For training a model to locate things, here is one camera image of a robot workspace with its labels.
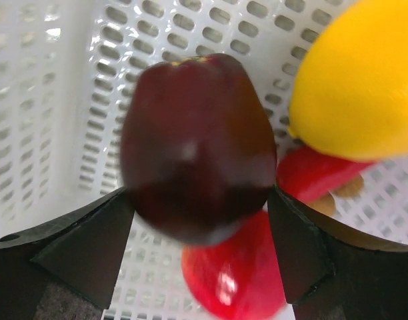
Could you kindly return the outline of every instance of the white perforated surface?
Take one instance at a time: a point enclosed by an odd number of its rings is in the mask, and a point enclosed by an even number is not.
[[[117,187],[118,143],[142,70],[224,52],[267,110],[279,155],[294,75],[354,0],[0,0],[0,237]],[[408,243],[408,158],[364,174],[336,218]],[[211,319],[188,294],[180,250],[134,224],[108,319]],[[291,319],[288,309],[280,319]]]

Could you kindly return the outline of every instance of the yellow lemon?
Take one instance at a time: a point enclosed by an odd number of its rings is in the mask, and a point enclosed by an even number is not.
[[[355,161],[408,154],[408,0],[362,0],[307,54],[290,132]]]

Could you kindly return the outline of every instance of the white basket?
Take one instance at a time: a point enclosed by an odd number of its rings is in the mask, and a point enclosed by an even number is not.
[[[0,0],[0,237],[117,187],[119,130],[148,65],[211,52],[240,60],[282,157],[294,74],[354,0]],[[336,218],[408,243],[408,158],[364,174]],[[180,250],[134,224],[108,319],[212,319],[194,302]],[[278,319],[294,319],[288,308]]]

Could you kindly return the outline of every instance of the red pepper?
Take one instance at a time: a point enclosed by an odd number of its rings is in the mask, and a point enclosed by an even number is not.
[[[303,203],[310,203],[346,184],[373,164],[324,155],[305,146],[281,161],[277,182],[284,192]]]

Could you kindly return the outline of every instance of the brown object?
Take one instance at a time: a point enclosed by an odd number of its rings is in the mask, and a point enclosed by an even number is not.
[[[314,202],[307,203],[306,205],[329,217],[336,213],[335,199],[330,193]]]
[[[364,188],[364,179],[361,175],[354,177],[350,182],[334,190],[334,194],[342,198],[352,198],[359,195]]]

